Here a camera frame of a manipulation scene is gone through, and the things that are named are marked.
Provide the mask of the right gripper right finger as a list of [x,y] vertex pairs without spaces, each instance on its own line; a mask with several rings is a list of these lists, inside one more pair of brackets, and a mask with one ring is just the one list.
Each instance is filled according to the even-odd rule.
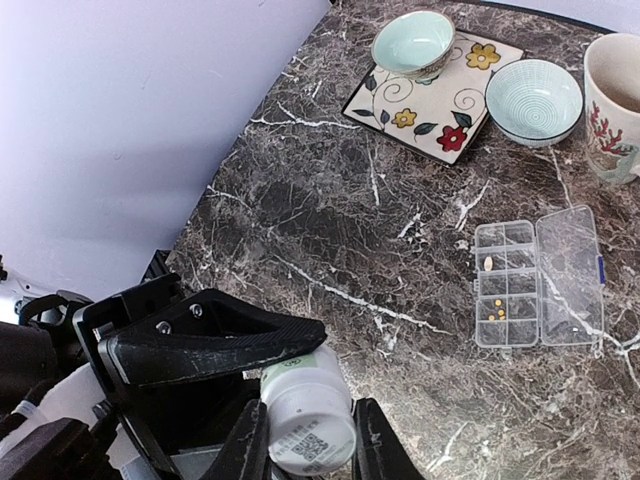
[[353,418],[357,433],[353,479],[424,480],[375,399],[358,400]]

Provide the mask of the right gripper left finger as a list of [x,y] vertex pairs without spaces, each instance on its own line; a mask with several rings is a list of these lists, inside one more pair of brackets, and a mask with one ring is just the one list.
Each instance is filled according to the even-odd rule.
[[249,401],[214,462],[201,480],[259,480],[270,478],[267,407]]

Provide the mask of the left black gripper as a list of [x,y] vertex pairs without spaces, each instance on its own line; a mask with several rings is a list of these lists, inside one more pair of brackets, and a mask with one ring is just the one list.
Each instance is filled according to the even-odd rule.
[[171,273],[82,308],[73,319],[126,434],[164,478],[183,449],[223,442],[243,371],[313,352],[319,320],[263,310],[216,289],[186,297]]

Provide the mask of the clear plastic pill organizer box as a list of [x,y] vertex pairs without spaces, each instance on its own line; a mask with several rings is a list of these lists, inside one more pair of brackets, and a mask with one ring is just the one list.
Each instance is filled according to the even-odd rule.
[[[592,210],[575,206],[475,230],[475,341],[482,348],[595,344],[604,332],[604,285]],[[486,257],[494,267],[485,271]],[[505,321],[489,321],[502,299]]]

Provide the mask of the blue box latch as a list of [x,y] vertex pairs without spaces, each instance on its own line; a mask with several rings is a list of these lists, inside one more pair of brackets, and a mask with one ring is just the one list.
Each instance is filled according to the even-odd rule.
[[598,256],[597,260],[598,260],[599,282],[600,282],[600,285],[605,285],[606,284],[606,273],[605,273],[604,259],[600,255],[600,256]]

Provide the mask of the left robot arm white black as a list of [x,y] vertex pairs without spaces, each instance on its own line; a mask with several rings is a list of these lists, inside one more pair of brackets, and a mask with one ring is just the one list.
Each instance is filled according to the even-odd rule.
[[269,424],[244,373],[308,354],[323,323],[216,289],[186,295],[155,257],[94,302],[9,270],[1,296],[5,479],[267,479]]

